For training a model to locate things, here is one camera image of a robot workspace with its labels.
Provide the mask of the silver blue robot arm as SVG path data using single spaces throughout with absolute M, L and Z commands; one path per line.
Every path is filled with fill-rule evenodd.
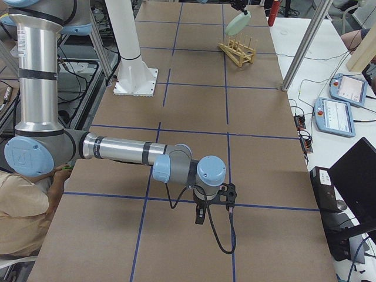
M 225 183 L 226 166 L 217 156 L 194 160 L 184 144 L 98 136 L 66 129 L 58 121 L 59 34 L 91 32 L 88 1 L 8 1 L 9 17 L 18 37 L 18 78 L 21 120 L 4 148 L 11 168 L 25 176 L 39 176 L 76 159 L 109 159 L 152 167 L 163 183 L 178 183 L 193 191 L 196 223 L 211 216 L 211 204 L 223 204 L 233 213 L 235 186 Z

